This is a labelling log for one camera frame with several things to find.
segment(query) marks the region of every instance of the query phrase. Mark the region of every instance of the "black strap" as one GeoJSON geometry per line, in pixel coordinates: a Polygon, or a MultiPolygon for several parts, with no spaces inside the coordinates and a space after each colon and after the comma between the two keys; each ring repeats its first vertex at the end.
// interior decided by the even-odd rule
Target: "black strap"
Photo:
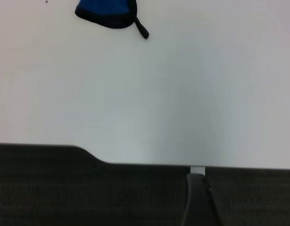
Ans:
{"type": "Polygon", "coordinates": [[[139,29],[141,35],[147,39],[149,37],[149,32],[147,31],[147,29],[140,23],[140,20],[136,17],[135,18],[135,24],[137,26],[137,28],[139,29]]]}
{"type": "Polygon", "coordinates": [[[222,226],[205,176],[190,173],[187,180],[188,199],[181,226],[222,226]]]}

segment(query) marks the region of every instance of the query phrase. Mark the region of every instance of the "white table surface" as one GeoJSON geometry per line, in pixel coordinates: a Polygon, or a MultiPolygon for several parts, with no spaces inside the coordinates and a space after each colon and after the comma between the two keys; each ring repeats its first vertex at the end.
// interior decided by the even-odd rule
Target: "white table surface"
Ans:
{"type": "Polygon", "coordinates": [[[290,169],[290,0],[140,0],[148,40],[77,3],[0,0],[0,143],[290,169]]]}

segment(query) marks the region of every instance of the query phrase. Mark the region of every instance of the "blue object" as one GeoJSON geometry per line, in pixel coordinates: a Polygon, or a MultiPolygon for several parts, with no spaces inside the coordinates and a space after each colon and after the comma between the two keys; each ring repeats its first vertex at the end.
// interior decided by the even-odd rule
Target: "blue object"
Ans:
{"type": "Polygon", "coordinates": [[[125,28],[135,23],[142,36],[149,37],[137,18],[136,0],[80,0],[75,14],[109,28],[125,28]]]}
{"type": "Polygon", "coordinates": [[[128,0],[82,0],[77,7],[101,16],[129,13],[128,0]]]}

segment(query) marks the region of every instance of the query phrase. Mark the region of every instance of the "black trim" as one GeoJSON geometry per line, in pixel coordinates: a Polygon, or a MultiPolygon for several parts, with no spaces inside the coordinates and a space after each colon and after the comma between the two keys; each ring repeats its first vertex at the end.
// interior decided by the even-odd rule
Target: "black trim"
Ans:
{"type": "Polygon", "coordinates": [[[149,37],[149,32],[143,25],[141,25],[140,21],[137,18],[136,0],[128,0],[128,7],[129,13],[121,15],[102,16],[77,6],[75,14],[84,20],[88,20],[90,22],[100,24],[104,27],[114,29],[126,28],[135,22],[142,36],[147,39],[149,37]]]}

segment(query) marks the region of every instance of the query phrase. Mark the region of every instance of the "dark fabric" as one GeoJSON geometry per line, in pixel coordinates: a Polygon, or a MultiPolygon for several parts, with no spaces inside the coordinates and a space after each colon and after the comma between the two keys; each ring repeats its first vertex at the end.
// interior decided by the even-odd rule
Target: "dark fabric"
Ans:
{"type": "Polygon", "coordinates": [[[224,226],[290,226],[290,170],[207,168],[224,226]]]}
{"type": "Polygon", "coordinates": [[[0,226],[178,226],[189,172],[106,164],[74,147],[0,145],[0,226]]]}
{"type": "Polygon", "coordinates": [[[147,39],[149,32],[137,18],[136,0],[80,0],[75,14],[93,23],[109,28],[126,28],[134,22],[147,39]]]}

